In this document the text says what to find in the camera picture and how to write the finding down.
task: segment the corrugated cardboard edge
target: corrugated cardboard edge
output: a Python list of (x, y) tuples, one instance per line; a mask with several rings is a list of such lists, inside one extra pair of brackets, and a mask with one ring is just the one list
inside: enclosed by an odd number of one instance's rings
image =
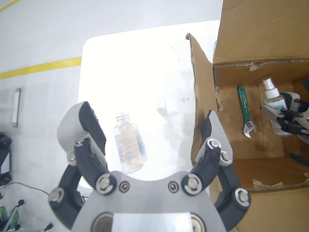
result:
[(271, 60), (271, 61), (262, 61), (256, 65), (249, 67), (249, 71), (255, 71), (259, 68), (262, 68), (264, 64), (273, 64), (273, 63), (295, 63), (295, 62), (309, 62), (309, 59), (290, 59), (290, 60)]
[[(194, 63), (193, 63), (193, 54), (192, 54), (192, 42), (191, 42), (191, 34), (190, 33), (187, 33), (186, 35), (186, 39), (190, 41), (190, 56), (191, 56), (191, 65), (192, 65), (192, 69), (193, 69), (193, 77), (194, 77), (194, 82), (193, 82), (193, 85), (194, 85), (194, 97), (195, 97), (195, 121), (194, 121), (194, 129), (196, 128), (197, 126), (197, 96), (195, 94), (195, 68), (194, 68)], [(192, 148), (191, 148), (191, 164), (192, 166), (194, 166), (194, 162), (192, 160), (192, 149), (195, 145), (195, 137), (193, 135), (193, 141), (192, 141)]]
[(190, 41), (191, 64), (194, 75), (195, 125), (191, 149), (191, 162), (194, 164), (202, 144), (202, 125), (209, 110), (217, 112), (217, 98), (213, 79), (213, 64), (209, 62), (201, 46), (190, 33), (186, 35), (186, 39)]
[(217, 68), (219, 67), (227, 67), (227, 66), (249, 66), (249, 71), (255, 71), (263, 67), (264, 64), (272, 64), (272, 63), (296, 63), (296, 62), (309, 62), (309, 58), (305, 59), (288, 59), (288, 60), (269, 60), (269, 61), (262, 61), (258, 64), (254, 64), (253, 62), (243, 62), (243, 63), (231, 63), (231, 64), (219, 64), (213, 67), (213, 77), (214, 77), (214, 85), (216, 90), (216, 95), (219, 97), (217, 98), (217, 109), (218, 112), (223, 110), (221, 100), (220, 100), (220, 88), (218, 85), (218, 75), (217, 75)]
[(305, 188), (309, 187), (309, 181), (308, 179), (304, 181), (303, 183), (294, 184), (290, 186), (273, 186), (269, 188), (251, 188), (246, 189), (248, 192), (251, 193), (258, 193), (258, 192), (270, 192), (270, 191), (280, 191), (280, 190), (291, 190), (291, 189), (299, 189), (299, 188)]
[(216, 96), (217, 96), (217, 110), (218, 110), (218, 112), (223, 111), (223, 106), (221, 104), (221, 95), (220, 95), (220, 88), (219, 88), (219, 85), (218, 85), (217, 68), (218, 67), (227, 67), (227, 66), (249, 66), (249, 65), (253, 65), (253, 62), (215, 65), (213, 67), (213, 78), (214, 78), (214, 87), (215, 87)]

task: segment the adjustable wrench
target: adjustable wrench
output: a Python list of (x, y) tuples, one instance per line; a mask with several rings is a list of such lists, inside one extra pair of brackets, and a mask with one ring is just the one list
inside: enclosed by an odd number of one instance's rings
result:
[(250, 119), (246, 90), (243, 86), (237, 86), (237, 93), (238, 93), (241, 113), (243, 114), (243, 119), (244, 119), (243, 134), (246, 137), (251, 138), (249, 133), (253, 131), (254, 134), (256, 135), (256, 125)]

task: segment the white table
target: white table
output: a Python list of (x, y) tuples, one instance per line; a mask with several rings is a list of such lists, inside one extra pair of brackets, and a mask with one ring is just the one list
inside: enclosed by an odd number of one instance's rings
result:
[[(123, 32), (89, 39), (83, 48), (78, 102), (88, 101), (106, 136), (110, 171), (121, 171), (112, 130), (119, 112), (138, 125), (148, 160), (129, 176), (158, 180), (192, 168), (195, 119), (191, 33), (208, 59), (219, 21)], [(167, 122), (157, 111), (166, 104)]]

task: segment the plastic water bottle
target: plastic water bottle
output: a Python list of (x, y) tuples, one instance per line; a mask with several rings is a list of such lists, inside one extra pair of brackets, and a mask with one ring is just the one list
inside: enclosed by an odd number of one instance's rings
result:
[(144, 162), (138, 147), (134, 126), (126, 121), (124, 113), (119, 113), (116, 121), (114, 136), (122, 168), (126, 174), (136, 172), (143, 167)]

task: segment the wrench jaw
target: wrench jaw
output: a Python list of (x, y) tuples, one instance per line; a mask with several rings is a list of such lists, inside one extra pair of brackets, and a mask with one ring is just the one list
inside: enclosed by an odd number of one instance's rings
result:
[(253, 122), (251, 120), (249, 120), (248, 122), (246, 122), (244, 124), (244, 127), (243, 127), (243, 134), (248, 137), (248, 138), (251, 138), (250, 136), (250, 132), (253, 131), (254, 134), (256, 135), (256, 132), (257, 132), (257, 129), (256, 129), (256, 125), (253, 124)]

